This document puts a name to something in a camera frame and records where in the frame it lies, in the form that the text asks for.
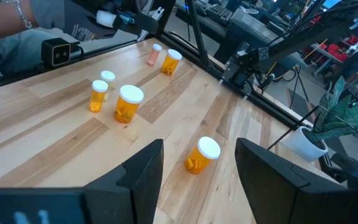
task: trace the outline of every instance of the person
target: person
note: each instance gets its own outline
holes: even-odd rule
[[[333,82],[334,86],[340,76],[347,80],[351,75],[355,74],[356,72],[358,72],[358,51],[349,58],[345,59],[345,61],[343,61],[343,64],[341,65],[341,68],[339,69],[337,74],[331,77],[327,77],[325,81]]]
[[[148,0],[135,1],[142,9]],[[103,39],[114,36],[117,29],[103,27],[94,22],[94,1],[82,1],[79,5],[71,0],[5,0],[0,1],[0,76],[7,72],[18,72],[34,67],[41,61],[41,43],[56,38],[42,32],[59,28],[64,33],[80,40]],[[101,8],[111,9],[108,0],[98,0]]]

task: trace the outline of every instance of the floor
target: floor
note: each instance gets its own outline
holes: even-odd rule
[[[177,34],[181,35],[182,37],[188,39],[187,24],[179,20],[177,17],[175,17],[174,12],[172,12],[168,20],[168,23],[165,27],[165,30],[174,31]],[[190,30],[190,42],[196,44],[192,26],[189,26],[189,30]],[[75,41],[75,39],[73,39],[69,35],[63,34],[60,30],[57,29],[46,30],[46,32],[53,33],[59,37],[63,37],[69,42]],[[118,31],[117,34],[112,39],[83,42],[81,43],[81,46],[84,48],[85,52],[89,52],[91,50],[99,49],[101,47],[121,44],[130,40],[134,40],[135,38],[136,36],[132,34],[127,34],[125,32]],[[219,44],[205,35],[203,35],[203,42],[208,53],[210,55],[214,55],[219,47]],[[313,70],[314,70],[313,67],[303,68],[301,71],[301,79],[305,86],[305,90],[310,102],[314,105],[317,105],[319,99],[324,95],[325,90],[323,88],[322,79],[321,78],[315,79],[315,77],[312,75]],[[276,99],[281,101],[283,104],[289,106],[288,95],[286,94],[287,91],[284,90],[287,89],[293,90],[295,86],[295,80],[296,79],[288,83],[284,83],[284,82],[271,83],[270,86],[267,88],[266,92],[269,95],[276,97]],[[305,97],[305,94],[303,93],[303,90],[301,89],[301,86],[299,84],[295,92],[300,96]],[[340,139],[345,147],[346,152],[351,157],[358,160],[358,139],[351,135],[343,136]]]

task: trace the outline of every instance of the prescription bottle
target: prescription bottle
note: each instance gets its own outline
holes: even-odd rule
[[[150,53],[149,59],[147,61],[148,65],[150,65],[150,66],[154,65],[154,63],[157,60],[158,55],[160,54],[161,50],[162,50],[161,46],[159,46],[158,44],[153,44],[153,50]]]
[[[116,75],[110,71],[103,71],[100,73],[100,79],[105,81],[109,85],[109,88],[107,89],[106,94],[104,94],[104,100],[106,101],[109,98],[109,95],[110,95],[110,92],[112,89],[112,83],[116,79]]]
[[[92,83],[92,94],[91,94],[91,103],[89,104],[89,110],[97,113],[102,108],[102,103],[104,100],[104,94],[109,88],[109,85],[102,80],[95,80]]]
[[[127,124],[132,121],[140,103],[144,99],[143,91],[134,85],[124,85],[119,90],[114,118],[116,121]]]
[[[162,73],[166,75],[172,75],[176,67],[178,66],[181,58],[182,56],[179,52],[177,52],[176,50],[169,49],[168,54],[165,57],[165,61],[162,65]]]
[[[218,159],[221,155],[221,148],[214,139],[202,137],[197,146],[185,160],[186,170],[192,174],[199,174],[212,160]]]

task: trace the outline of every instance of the wood grain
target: wood grain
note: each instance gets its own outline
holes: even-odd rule
[[[150,67],[154,43],[163,50]],[[236,139],[267,147],[288,128],[186,59],[172,76],[160,73],[166,54],[167,46],[149,39],[0,87],[0,187],[83,186],[160,138],[165,160],[155,223],[255,223],[238,178]],[[101,112],[91,113],[91,81],[103,70],[116,81]],[[145,98],[132,123],[119,124],[112,114],[127,84]],[[202,136],[218,142],[221,157],[193,175],[183,161]],[[273,152],[328,178],[282,145]]]

